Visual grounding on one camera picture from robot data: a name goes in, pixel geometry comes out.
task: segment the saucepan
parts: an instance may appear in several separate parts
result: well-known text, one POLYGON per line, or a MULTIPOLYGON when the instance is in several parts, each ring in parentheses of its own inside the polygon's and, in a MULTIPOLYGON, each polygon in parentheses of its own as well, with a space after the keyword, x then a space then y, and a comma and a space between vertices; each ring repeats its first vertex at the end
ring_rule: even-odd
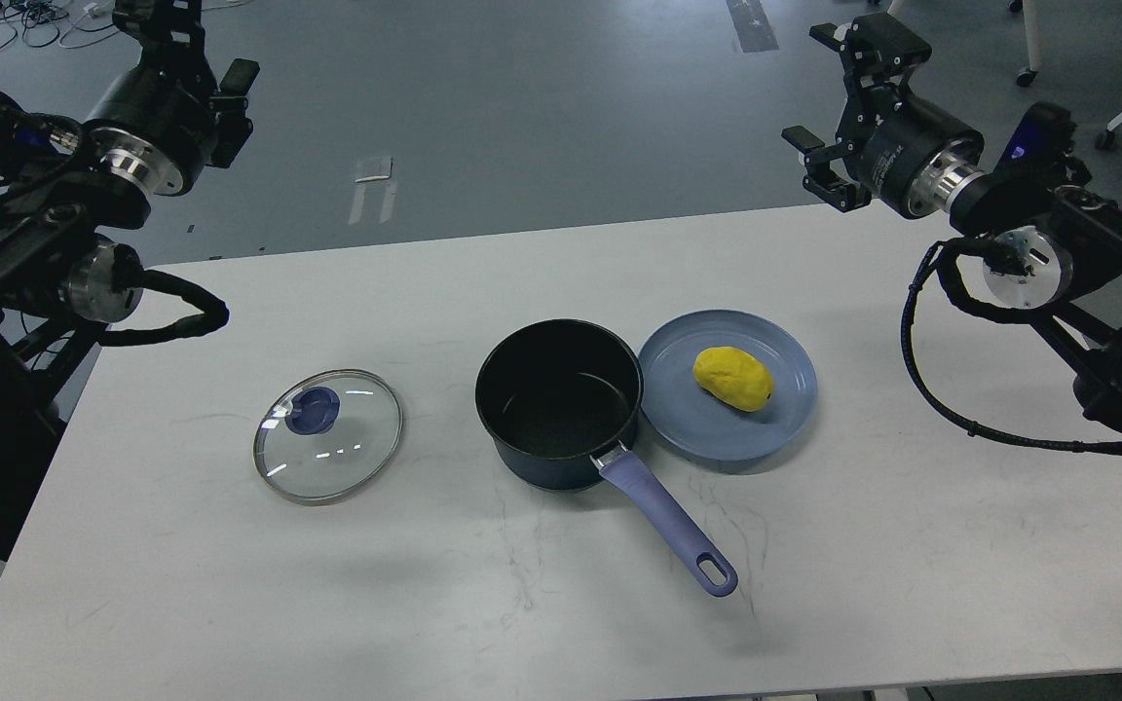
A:
POLYGON ((635 351, 578 320, 513 332, 487 356, 476 384, 479 417, 514 474, 550 490, 614 483, 699 585, 730 594, 734 566, 632 451, 642 399, 635 351))

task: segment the gray floor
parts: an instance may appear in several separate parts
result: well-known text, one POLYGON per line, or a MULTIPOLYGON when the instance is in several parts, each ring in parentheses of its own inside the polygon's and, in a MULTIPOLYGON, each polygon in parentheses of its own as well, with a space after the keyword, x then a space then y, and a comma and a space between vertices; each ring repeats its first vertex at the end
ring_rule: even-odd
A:
MULTIPOLYGON (((912 0, 901 18, 934 46, 912 84, 985 133, 986 165, 1033 101, 1072 108, 1091 187, 1122 204, 1122 128, 1115 151, 1092 147, 1122 110, 1122 3, 1040 6, 1046 63, 1020 89, 1022 24, 1005 3, 912 0)), ((808 26, 867 7, 764 8, 780 49, 756 54, 741 52, 720 0, 257 0, 206 13, 215 71, 236 56, 263 63, 257 133, 231 172, 156 201, 142 231, 111 233, 159 265, 812 203, 779 132, 802 123, 829 137, 845 95, 836 55, 808 26), (392 156, 393 178, 366 187, 352 216, 356 163, 370 156, 392 156)), ((30 110, 84 116, 135 59, 123 36, 77 52, 17 45, 0 54, 0 89, 30 110)), ((846 236, 859 232, 818 246, 840 255, 846 236)), ((355 310, 392 296, 356 294, 355 310)), ((1122 314, 1122 288, 1096 305, 1122 314)), ((1110 680, 934 693, 1122 698, 1122 675, 1110 680)))

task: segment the purple handle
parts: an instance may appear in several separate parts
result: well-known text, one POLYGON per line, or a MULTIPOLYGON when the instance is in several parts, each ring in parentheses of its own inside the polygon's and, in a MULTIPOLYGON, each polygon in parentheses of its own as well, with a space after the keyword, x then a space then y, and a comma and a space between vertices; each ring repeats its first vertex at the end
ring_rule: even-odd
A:
POLYGON ((720 554, 717 546, 712 545, 712 541, 708 541, 708 536, 699 529, 696 522, 690 519, 673 499, 672 494, 664 489, 635 453, 626 452, 607 462, 600 467, 600 476, 635 501, 635 506, 640 507, 669 547, 673 547, 682 564, 690 570, 690 575, 695 577, 709 594, 726 596, 738 587, 738 573, 730 566, 729 560, 720 554), (702 563, 711 564, 725 579, 720 582, 712 581, 708 572, 699 566, 702 563))

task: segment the white table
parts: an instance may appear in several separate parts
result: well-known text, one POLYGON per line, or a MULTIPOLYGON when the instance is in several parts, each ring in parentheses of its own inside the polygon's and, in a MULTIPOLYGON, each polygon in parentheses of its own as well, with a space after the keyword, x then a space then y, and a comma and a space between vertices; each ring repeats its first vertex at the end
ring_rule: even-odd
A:
MULTIPOLYGON (((675 698, 1122 670, 1122 459, 967 439, 904 376, 904 288, 940 236, 942 218, 818 204, 171 267, 232 323, 103 351, 0 582, 0 698, 675 698), (637 348, 723 306, 792 332, 820 402, 756 474, 641 440, 738 569, 714 599, 610 485, 508 473, 472 386, 531 322, 579 316, 637 348), (255 473, 255 427, 338 367, 399 391, 402 450, 348 501, 291 505, 255 473)), ((182 311, 151 298, 132 322, 182 311)), ((918 330, 955 407, 1110 435, 1031 332, 936 288, 918 330)))

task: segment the plate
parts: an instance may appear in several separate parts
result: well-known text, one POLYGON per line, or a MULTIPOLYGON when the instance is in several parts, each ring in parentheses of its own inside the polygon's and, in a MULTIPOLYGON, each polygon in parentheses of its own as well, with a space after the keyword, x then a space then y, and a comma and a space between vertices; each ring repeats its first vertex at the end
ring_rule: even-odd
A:
POLYGON ((732 310, 678 316, 646 339, 643 416, 663 439, 705 461, 754 461, 791 443, 816 408, 816 369, 791 334, 771 321, 732 310), (734 345, 773 372, 770 403, 742 412, 709 395, 691 367, 705 348, 734 345))

